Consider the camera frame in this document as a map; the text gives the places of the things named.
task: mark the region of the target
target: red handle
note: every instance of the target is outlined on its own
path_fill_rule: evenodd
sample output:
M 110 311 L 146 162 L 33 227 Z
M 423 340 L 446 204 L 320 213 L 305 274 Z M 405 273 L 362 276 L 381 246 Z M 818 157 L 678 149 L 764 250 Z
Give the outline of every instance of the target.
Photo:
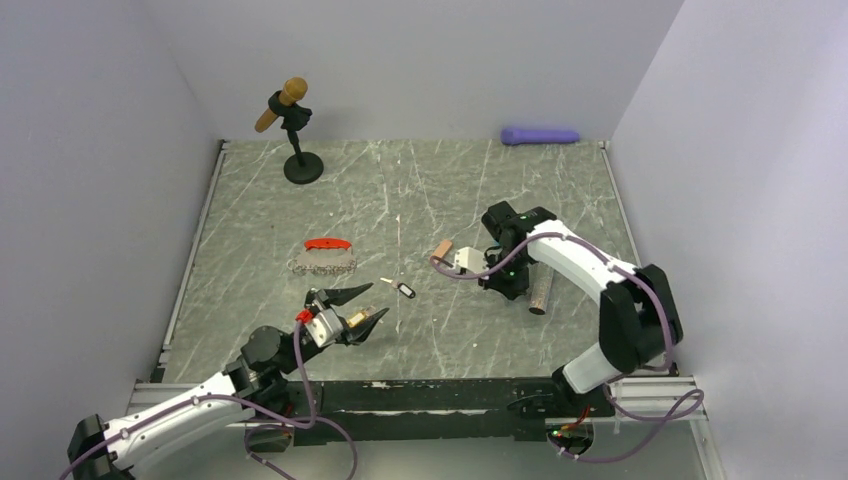
M 342 240 L 341 238 L 313 238 L 312 240 L 303 242 L 303 246 L 306 247 L 307 250 L 312 250 L 313 248 L 343 248 L 347 250 L 353 245 L 351 245 L 351 243 L 347 240 Z

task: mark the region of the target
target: table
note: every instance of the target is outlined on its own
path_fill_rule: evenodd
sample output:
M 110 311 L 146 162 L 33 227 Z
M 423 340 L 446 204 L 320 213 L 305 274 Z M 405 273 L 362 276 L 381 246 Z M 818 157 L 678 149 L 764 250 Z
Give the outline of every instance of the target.
M 368 341 L 327 349 L 307 364 L 316 380 L 549 376 L 597 340 L 598 309 L 557 276 L 548 313 L 476 282 L 437 274 L 427 259 L 493 244 L 480 223 L 508 200 L 542 206 L 604 251 L 635 263 L 614 184 L 597 142 L 505 147 L 491 140 L 302 142 L 324 175 L 283 177 L 286 142 L 234 141 L 225 154 L 170 343 L 164 381 L 201 382 L 239 354 L 257 327 L 288 330 L 311 287 L 375 285 L 358 307 L 390 307 Z M 338 277 L 286 267 L 314 237 L 353 243 L 358 267 Z M 409 284 L 415 299 L 379 281 Z

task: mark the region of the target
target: black stand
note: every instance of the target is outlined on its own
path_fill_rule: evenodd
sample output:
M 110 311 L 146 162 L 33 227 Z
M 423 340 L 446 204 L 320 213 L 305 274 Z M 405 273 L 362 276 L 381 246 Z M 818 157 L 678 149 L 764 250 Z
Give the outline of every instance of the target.
M 294 130 L 286 130 L 294 148 L 294 155 L 286 160 L 283 166 L 283 174 L 288 181 L 297 185 L 306 185 L 312 183 L 324 173 L 324 162 L 321 157 L 310 152 L 300 151 L 300 141 L 297 138 L 297 132 Z
M 296 185 L 312 183 L 324 173 L 324 162 L 321 161 L 321 157 L 314 153 L 301 152 L 300 140 L 297 138 L 298 130 L 305 127 L 309 122 L 312 110 L 301 107 L 296 103 L 283 105 L 279 101 L 279 95 L 279 91 L 271 95 L 271 98 L 268 99 L 268 108 L 277 116 L 283 118 L 282 128 L 288 134 L 289 142 L 294 148 L 294 155 L 289 157 L 283 166 L 283 174 Z

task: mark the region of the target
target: wooden microphone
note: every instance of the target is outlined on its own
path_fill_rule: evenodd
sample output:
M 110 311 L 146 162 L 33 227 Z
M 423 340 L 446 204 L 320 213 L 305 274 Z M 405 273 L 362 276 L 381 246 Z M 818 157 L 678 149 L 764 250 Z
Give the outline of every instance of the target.
M 282 90 L 280 90 L 280 94 L 277 96 L 277 99 L 283 105 L 290 107 L 291 104 L 295 102 L 299 102 L 306 95 L 306 90 L 308 89 L 308 85 L 306 85 L 306 80 L 300 77 L 292 77 L 286 81 L 286 84 L 283 85 Z M 277 120 L 277 115 L 271 111 L 270 108 L 265 110 L 265 113 L 259 117 L 259 120 L 256 121 L 256 125 L 253 127 L 257 132 L 264 132 Z

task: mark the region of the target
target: purple microphone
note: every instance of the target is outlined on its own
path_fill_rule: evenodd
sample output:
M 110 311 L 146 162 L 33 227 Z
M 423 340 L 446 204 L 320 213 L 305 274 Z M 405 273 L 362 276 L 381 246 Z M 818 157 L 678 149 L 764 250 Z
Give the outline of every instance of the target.
M 501 130 L 501 142 L 504 145 L 522 143 L 574 143 L 580 140 L 580 134 L 574 130 L 530 130 L 507 127 Z

